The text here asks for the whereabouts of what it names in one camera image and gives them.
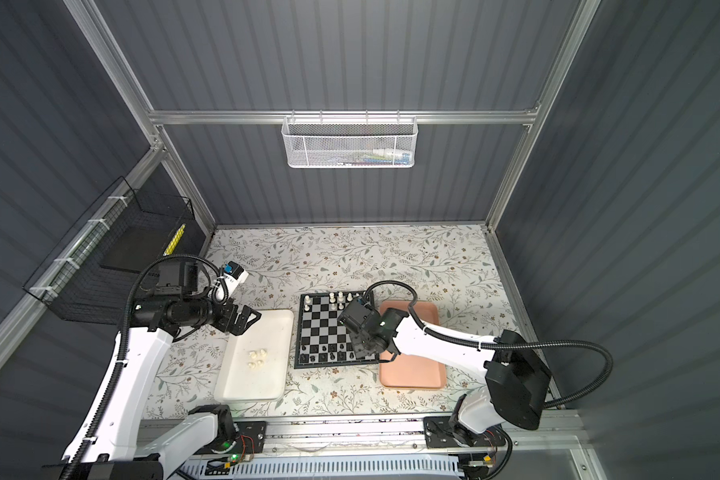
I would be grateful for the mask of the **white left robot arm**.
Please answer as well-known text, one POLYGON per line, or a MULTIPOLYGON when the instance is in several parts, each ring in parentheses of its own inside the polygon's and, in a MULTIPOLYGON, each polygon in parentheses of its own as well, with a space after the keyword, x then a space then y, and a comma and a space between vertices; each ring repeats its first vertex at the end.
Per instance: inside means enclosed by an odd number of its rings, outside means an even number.
POLYGON ((113 356, 83 425, 49 479, 164 479, 201 449, 230 452, 238 430, 230 409, 202 405, 168 433, 138 448, 141 415, 157 370, 183 327, 211 325, 243 335, 262 317, 249 306, 202 299, 142 299, 125 310, 113 356))

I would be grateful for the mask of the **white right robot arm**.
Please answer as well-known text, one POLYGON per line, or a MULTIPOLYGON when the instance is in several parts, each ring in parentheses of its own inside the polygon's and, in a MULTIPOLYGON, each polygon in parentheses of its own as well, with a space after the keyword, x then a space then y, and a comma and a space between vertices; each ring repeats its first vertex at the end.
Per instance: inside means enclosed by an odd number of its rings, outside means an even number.
POLYGON ((482 383, 459 397, 449 419, 451 436, 458 444, 472 446, 504 423, 529 431, 539 428, 552 374, 518 333, 470 335, 425 322, 412 309, 396 308, 381 313, 349 306, 339 323, 346 327, 358 354, 386 351, 426 358, 482 383))

